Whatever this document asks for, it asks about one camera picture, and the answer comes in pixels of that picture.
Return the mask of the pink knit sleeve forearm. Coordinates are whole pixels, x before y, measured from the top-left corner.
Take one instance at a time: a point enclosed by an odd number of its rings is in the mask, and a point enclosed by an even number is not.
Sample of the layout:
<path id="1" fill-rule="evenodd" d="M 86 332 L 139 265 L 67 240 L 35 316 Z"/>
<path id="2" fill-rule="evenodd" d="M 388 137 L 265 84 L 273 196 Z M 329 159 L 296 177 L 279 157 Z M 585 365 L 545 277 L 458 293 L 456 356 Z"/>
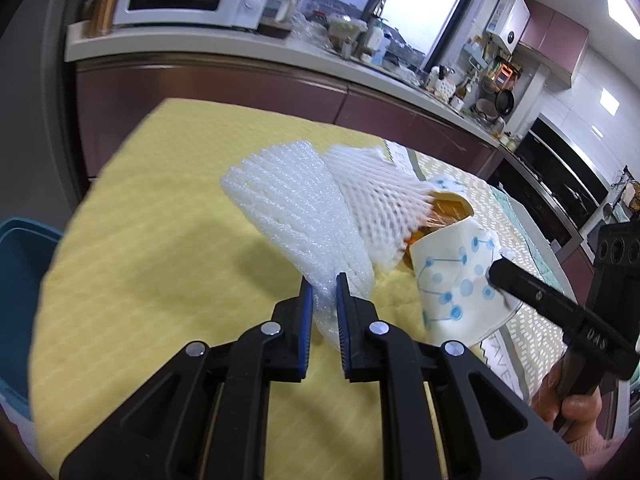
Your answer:
<path id="1" fill-rule="evenodd" d="M 578 454 L 590 476 L 598 472 L 614 456 L 623 443 L 623 438 L 605 440 L 593 428 L 589 434 L 573 442 L 570 447 Z"/>

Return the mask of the person's right hand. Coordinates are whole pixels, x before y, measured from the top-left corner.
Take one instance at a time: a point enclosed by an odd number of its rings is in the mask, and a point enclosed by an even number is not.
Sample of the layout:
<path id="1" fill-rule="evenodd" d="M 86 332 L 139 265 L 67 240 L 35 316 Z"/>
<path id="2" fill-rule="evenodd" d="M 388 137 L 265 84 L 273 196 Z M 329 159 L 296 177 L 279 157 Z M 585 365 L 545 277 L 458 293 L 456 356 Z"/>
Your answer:
<path id="1" fill-rule="evenodd" d="M 561 379 L 562 364 L 556 362 L 550 372 L 544 376 L 538 391 L 532 400 L 532 409 L 548 425 L 553 426 L 555 419 L 562 415 L 570 423 L 570 429 L 562 439 L 570 446 L 573 442 L 597 429 L 597 419 L 602 410 L 600 390 L 591 394 L 578 394 L 561 398 L 558 385 Z"/>

